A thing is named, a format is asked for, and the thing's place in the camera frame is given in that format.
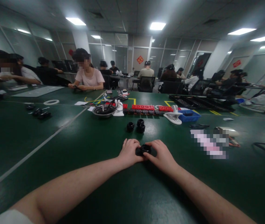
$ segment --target pink shirt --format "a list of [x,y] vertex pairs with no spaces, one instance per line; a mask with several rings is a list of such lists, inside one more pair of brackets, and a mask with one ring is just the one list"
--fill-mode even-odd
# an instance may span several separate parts
[[98,86],[100,82],[104,83],[102,74],[98,69],[94,69],[94,74],[91,78],[86,77],[83,70],[78,71],[75,79],[79,82],[83,82],[85,86]]

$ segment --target white tape roll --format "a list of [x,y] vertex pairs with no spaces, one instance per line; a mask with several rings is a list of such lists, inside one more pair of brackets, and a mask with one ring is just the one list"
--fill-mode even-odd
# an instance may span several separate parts
[[46,105],[46,106],[50,106],[50,105],[55,105],[55,104],[58,104],[58,103],[60,103],[59,100],[49,100],[49,101],[44,102],[43,104]]

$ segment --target green workbench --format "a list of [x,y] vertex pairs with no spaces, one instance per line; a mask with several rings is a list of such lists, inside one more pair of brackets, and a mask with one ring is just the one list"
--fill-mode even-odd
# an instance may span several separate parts
[[[229,159],[213,160],[190,137],[190,124],[174,125],[164,117],[126,115],[98,119],[77,101],[100,99],[102,91],[64,88],[38,98],[6,96],[0,101],[0,213],[23,196],[71,170],[116,157],[125,138],[141,144],[161,139],[175,160],[258,223],[265,223],[265,152],[253,149],[265,142],[265,115],[234,105],[231,113],[198,111],[198,124],[231,127],[241,135],[241,148],[227,149]],[[168,95],[131,92],[124,103],[172,105]],[[53,117],[39,121],[27,114],[24,102],[58,99]],[[234,121],[223,121],[232,117]],[[144,119],[144,134],[126,132],[126,124]],[[31,157],[9,175],[1,175],[34,149]],[[183,191],[149,161],[126,169],[104,183],[60,223],[205,223]]]

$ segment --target blue plastic box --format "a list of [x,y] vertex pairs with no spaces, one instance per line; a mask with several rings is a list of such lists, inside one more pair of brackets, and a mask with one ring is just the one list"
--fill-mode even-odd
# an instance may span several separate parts
[[189,117],[186,117],[184,115],[180,115],[179,116],[179,119],[182,121],[182,122],[193,122],[193,121],[197,121],[201,115],[199,115],[198,113],[192,111],[192,110],[179,110],[178,111],[179,113],[183,113],[183,114],[186,114],[186,113],[193,113],[192,116],[189,116]]

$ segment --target paper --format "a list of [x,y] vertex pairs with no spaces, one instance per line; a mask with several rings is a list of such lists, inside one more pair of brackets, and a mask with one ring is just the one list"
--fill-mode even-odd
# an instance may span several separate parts
[[223,120],[228,121],[228,120],[234,120],[234,119],[232,119],[232,118],[224,118]]
[[88,111],[93,111],[95,107],[90,107]]
[[85,104],[87,104],[87,103],[88,103],[88,102],[77,101],[77,102],[75,103],[75,105],[81,106],[81,105],[85,105]]

